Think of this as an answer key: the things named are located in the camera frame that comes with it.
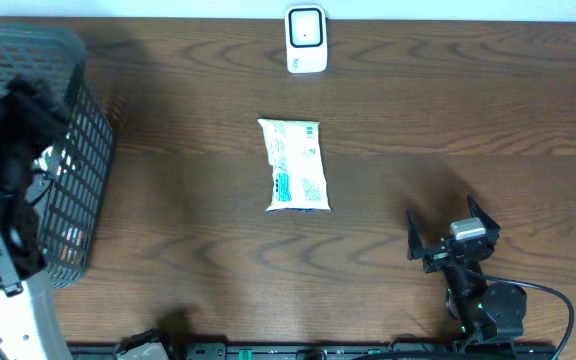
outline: mesh basket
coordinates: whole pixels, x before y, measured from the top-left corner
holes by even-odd
[[[63,142],[44,151],[27,200],[40,216],[38,242],[55,287],[84,274],[114,148],[114,134],[84,79],[81,40],[61,28],[0,24],[0,93],[22,75],[43,79],[71,110]]]

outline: dark wooden surface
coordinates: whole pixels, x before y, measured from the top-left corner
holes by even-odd
[[[56,295],[68,339],[459,332],[404,211],[438,236],[469,193],[502,226],[484,271],[576,306],[576,24],[332,21],[326,72],[292,75],[282,21],[31,21],[84,39],[118,136],[90,270]],[[333,213],[265,214],[260,116],[321,121]],[[564,304],[528,293],[526,338],[558,343]]]

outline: plastic wrapper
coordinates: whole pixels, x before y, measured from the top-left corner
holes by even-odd
[[[331,211],[319,148],[319,123],[259,119],[272,166],[267,212]]]

